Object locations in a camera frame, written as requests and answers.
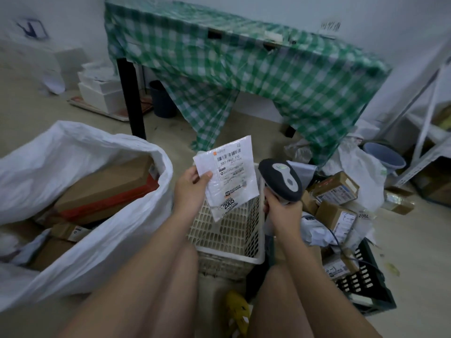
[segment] plastic basket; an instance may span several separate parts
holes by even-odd
[[[257,168],[256,174],[260,196],[230,211],[218,223],[205,201],[194,219],[188,238],[198,251],[200,272],[240,281],[265,260],[265,184]]]
[[[358,245],[355,257],[377,267],[366,239]],[[384,277],[370,265],[364,263],[359,265],[358,272],[335,280],[337,287],[364,316],[396,308],[392,292],[386,287]]]

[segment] green checkered tablecloth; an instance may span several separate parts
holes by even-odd
[[[341,41],[207,7],[155,0],[105,6],[111,60],[126,57],[155,72],[196,131],[195,150],[213,148],[245,91],[273,100],[310,141],[315,163],[324,164],[390,72]],[[273,39],[275,48],[263,46]]]

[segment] hand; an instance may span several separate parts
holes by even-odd
[[[187,169],[175,183],[173,213],[194,219],[205,200],[205,188],[212,176],[208,171],[199,177],[196,166]]]
[[[300,237],[302,203],[298,201],[282,205],[269,188],[265,187],[264,192],[269,206],[265,207],[265,212],[269,210],[268,216],[274,225],[275,235],[281,239],[287,235]]]

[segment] concrete floor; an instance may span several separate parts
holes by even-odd
[[[72,107],[62,96],[42,96],[33,81],[9,70],[0,71],[0,156],[32,140],[56,120],[86,123],[110,133],[130,134],[128,124]],[[160,119],[144,117],[148,141],[162,147],[174,166],[174,182],[192,164],[189,143],[196,135],[182,116]],[[254,160],[283,157],[283,146],[292,142],[280,132],[280,125],[232,112],[217,145],[252,135]],[[416,208],[406,216],[384,209],[377,212],[373,253],[386,277],[398,308],[369,318],[384,337],[449,337],[451,303],[451,210],[414,196]],[[392,263],[396,276],[385,268]],[[221,337],[217,309],[228,289],[243,290],[243,284],[201,277],[197,337]],[[75,295],[0,313],[3,338],[53,337],[83,301]]]

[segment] bucket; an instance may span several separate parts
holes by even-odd
[[[177,106],[160,81],[151,81],[149,89],[152,96],[153,112],[156,116],[170,119],[177,115]]]
[[[401,155],[379,143],[365,143],[364,151],[378,159],[382,165],[386,167],[387,174],[390,174],[397,169],[401,169],[406,165],[405,160]]]

